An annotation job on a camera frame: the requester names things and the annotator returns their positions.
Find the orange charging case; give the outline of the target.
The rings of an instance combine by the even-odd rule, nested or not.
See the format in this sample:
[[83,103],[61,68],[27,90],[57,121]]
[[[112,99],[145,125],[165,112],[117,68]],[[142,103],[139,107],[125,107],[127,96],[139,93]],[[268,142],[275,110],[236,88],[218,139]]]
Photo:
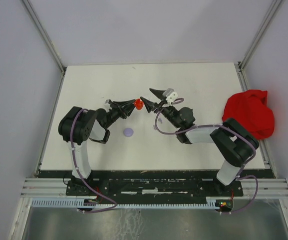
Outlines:
[[137,110],[141,110],[144,107],[144,103],[140,98],[136,99],[133,104]]

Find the purple charging case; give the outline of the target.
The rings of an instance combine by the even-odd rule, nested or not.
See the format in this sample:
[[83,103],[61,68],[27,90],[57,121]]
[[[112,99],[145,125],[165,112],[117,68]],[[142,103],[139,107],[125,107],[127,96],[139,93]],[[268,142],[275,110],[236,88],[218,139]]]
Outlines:
[[127,127],[127,128],[124,129],[123,134],[126,137],[131,137],[134,134],[134,130],[132,128],[130,128],[130,127]]

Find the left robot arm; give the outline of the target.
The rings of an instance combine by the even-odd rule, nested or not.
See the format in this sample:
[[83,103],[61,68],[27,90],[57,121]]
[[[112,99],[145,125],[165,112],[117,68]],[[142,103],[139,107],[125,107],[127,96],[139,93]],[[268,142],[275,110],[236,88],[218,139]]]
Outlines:
[[72,175],[80,179],[77,189],[83,195],[94,191],[89,178],[92,168],[88,159],[88,141],[105,144],[110,137],[109,127],[119,119],[128,118],[136,108],[136,99],[128,101],[106,100],[106,108],[96,110],[74,106],[58,125],[58,133],[67,142],[72,161]]

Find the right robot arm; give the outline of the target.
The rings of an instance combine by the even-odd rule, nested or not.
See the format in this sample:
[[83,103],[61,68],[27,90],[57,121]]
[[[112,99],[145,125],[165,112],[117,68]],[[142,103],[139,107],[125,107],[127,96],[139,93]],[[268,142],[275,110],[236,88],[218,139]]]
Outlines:
[[[221,124],[196,125],[193,110],[189,107],[176,109],[175,105],[184,99],[172,89],[157,90],[150,88],[160,102],[152,102],[141,97],[148,113],[156,114],[155,129],[163,135],[175,135],[182,144],[210,143],[215,144],[224,158],[217,172],[213,190],[224,196],[231,190],[231,183],[237,180],[247,165],[255,156],[259,147],[258,140],[250,134],[238,121],[229,118]],[[158,118],[162,115],[177,129],[175,132],[165,132],[158,127]]]

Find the red cloth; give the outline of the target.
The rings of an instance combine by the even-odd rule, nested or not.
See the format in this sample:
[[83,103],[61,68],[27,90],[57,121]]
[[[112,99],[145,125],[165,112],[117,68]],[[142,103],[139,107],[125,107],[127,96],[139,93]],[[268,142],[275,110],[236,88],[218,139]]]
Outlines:
[[228,98],[222,121],[233,118],[257,140],[272,136],[275,130],[273,111],[268,107],[268,92],[250,89]]

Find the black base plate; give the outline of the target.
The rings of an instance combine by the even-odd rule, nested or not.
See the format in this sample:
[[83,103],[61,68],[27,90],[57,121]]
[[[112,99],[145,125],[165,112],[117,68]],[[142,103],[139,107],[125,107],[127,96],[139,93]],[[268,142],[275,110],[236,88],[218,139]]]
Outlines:
[[213,170],[95,170],[86,182],[119,204],[204,204],[207,197],[244,195],[240,181],[221,186],[216,174]]

